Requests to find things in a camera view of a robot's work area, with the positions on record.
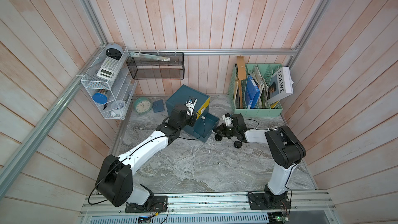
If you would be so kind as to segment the black earphone case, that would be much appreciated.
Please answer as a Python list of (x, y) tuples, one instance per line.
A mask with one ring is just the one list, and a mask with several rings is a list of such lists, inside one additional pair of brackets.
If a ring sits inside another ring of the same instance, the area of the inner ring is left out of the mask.
[(240, 149), (240, 148), (242, 147), (242, 142), (240, 142), (240, 141), (235, 141), (235, 142), (234, 142), (234, 147), (237, 148), (237, 149)]
[(215, 135), (215, 140), (216, 140), (216, 141), (221, 142), (222, 139), (223, 139), (223, 137), (222, 137), (221, 135), (219, 135), (219, 134), (216, 134), (216, 135)]

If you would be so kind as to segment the teal bottom drawer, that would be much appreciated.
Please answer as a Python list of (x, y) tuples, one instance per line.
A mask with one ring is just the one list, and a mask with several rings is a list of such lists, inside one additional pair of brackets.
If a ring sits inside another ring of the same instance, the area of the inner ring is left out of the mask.
[(187, 125), (183, 128), (186, 133), (203, 143), (209, 139), (213, 129), (218, 126), (220, 120), (219, 117), (216, 117), (211, 113), (207, 113), (204, 117), (205, 119), (200, 117), (193, 127)]

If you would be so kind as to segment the yellow top drawer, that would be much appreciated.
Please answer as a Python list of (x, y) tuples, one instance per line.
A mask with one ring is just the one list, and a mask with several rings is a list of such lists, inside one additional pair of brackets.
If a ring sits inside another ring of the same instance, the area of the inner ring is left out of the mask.
[(209, 109), (209, 104), (210, 104), (210, 97), (201, 97), (200, 99), (197, 99), (197, 102), (195, 104), (195, 110), (198, 112), (197, 119), (199, 119), (202, 116), (207, 115), (208, 109)]

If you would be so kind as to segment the teal drawer cabinet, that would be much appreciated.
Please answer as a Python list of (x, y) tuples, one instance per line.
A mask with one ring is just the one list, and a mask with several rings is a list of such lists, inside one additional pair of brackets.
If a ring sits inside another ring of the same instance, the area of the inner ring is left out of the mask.
[(166, 101), (167, 113), (170, 115), (172, 109), (176, 104), (185, 104), (188, 97), (194, 97), (200, 99), (201, 97), (207, 97), (209, 95), (190, 88), (186, 85), (182, 85), (172, 96), (170, 96)]

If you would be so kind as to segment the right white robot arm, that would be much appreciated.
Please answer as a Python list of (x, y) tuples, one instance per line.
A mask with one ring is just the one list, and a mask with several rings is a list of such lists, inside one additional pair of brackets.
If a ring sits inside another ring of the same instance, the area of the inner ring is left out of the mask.
[(291, 129), (280, 126), (274, 129), (248, 128), (246, 119), (241, 114), (223, 115), (224, 123), (216, 127), (213, 132), (215, 139), (232, 139), (235, 148), (241, 148), (243, 143), (259, 143), (268, 145), (275, 162), (272, 176), (264, 187), (264, 193), (247, 194), (251, 210), (291, 209), (292, 193), (288, 187), (289, 180), (306, 156), (306, 150)]

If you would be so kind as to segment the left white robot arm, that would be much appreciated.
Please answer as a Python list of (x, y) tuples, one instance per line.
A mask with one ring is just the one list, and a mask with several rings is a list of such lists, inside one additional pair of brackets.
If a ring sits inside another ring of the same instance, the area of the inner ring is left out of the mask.
[(121, 155), (108, 155), (102, 163), (93, 190), (97, 190), (115, 207), (128, 203), (141, 211), (153, 210), (154, 193), (144, 185), (134, 186), (133, 176), (157, 152), (179, 138), (185, 126), (194, 126), (200, 116), (194, 107), (192, 101), (176, 104), (171, 114), (148, 138)]

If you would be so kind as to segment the small blue notebook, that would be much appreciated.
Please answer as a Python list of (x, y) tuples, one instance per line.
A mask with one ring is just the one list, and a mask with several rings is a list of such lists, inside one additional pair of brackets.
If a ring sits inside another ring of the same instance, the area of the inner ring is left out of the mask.
[(160, 113), (165, 110), (163, 100), (156, 100), (152, 104), (152, 109), (154, 113)]

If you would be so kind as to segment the blue folder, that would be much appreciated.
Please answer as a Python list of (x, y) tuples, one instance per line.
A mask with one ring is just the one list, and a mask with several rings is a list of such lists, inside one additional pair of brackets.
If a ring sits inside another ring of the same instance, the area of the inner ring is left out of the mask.
[(256, 107), (260, 96), (260, 89), (251, 75), (247, 77), (245, 90), (245, 103), (247, 109)]

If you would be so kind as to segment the green round alarm clock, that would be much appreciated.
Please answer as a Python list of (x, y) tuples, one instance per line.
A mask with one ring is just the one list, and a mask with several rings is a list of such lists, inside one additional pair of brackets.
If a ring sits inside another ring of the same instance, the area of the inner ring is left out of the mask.
[(134, 101), (133, 106), (138, 114), (145, 114), (152, 109), (152, 102), (147, 97), (139, 97)]

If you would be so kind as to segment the green file organizer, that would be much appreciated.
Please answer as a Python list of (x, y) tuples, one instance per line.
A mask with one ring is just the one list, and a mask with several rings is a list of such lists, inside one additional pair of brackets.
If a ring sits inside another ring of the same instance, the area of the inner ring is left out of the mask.
[[(270, 79), (272, 74), (282, 67), (281, 64), (246, 64), (246, 72), (252, 70), (254, 66), (257, 66), (259, 68), (261, 75), (265, 79)], [(270, 108), (269, 104), (266, 103), (265, 108), (256, 107), (253, 109), (247, 109), (246, 103), (244, 101), (244, 95), (243, 95), (244, 108), (238, 108), (239, 105), (238, 107), (236, 107), (234, 100), (234, 96), (236, 95), (235, 93), (236, 80), (237, 80), (237, 68), (236, 65), (233, 65), (231, 73), (231, 81), (228, 89), (228, 99), (234, 114), (242, 114), (244, 117), (247, 118), (249, 117), (264, 118), (264, 117), (278, 117), (282, 113), (283, 107), (280, 103), (278, 103), (274, 108)]]

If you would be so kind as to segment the white ruler strip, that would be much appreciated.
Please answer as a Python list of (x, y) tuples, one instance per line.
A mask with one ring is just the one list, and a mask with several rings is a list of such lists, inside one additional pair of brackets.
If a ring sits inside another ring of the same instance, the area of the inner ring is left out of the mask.
[(163, 57), (163, 56), (159, 56), (159, 55), (150, 55), (150, 54), (144, 54), (144, 53), (137, 53), (137, 52), (130, 52), (129, 56), (130, 57), (135, 57), (135, 58), (143, 58), (143, 59), (164, 61), (164, 62), (169, 62), (170, 59), (171, 59), (169, 57)]

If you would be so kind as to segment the black mesh basket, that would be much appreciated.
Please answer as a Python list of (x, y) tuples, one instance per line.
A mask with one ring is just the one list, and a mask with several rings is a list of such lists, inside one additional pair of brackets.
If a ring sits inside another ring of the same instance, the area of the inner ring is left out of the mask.
[(184, 53), (182, 52), (143, 52), (171, 58), (169, 62), (127, 57), (126, 65), (135, 80), (170, 79), (183, 80), (185, 77)]

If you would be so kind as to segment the white Loewe book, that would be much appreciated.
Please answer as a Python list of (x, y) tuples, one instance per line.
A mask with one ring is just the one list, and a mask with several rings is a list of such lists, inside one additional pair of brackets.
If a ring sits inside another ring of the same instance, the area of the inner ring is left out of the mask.
[(293, 83), (294, 82), (291, 79), (290, 68), (287, 66), (279, 68), (272, 75), (268, 86), (268, 104), (274, 104), (285, 97), (292, 95)]

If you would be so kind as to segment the blue round lid jar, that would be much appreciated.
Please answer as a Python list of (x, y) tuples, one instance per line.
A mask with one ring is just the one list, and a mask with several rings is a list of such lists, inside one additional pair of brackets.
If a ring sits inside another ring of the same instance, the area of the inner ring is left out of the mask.
[(92, 99), (97, 104), (105, 104), (108, 102), (108, 90), (98, 89), (93, 95)]

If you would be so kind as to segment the white calculator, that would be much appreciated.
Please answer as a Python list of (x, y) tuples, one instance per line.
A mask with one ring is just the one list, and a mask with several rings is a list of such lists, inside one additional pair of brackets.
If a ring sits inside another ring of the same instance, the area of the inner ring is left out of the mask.
[(111, 57), (106, 57), (96, 76), (98, 78), (114, 81), (121, 70), (122, 62)]

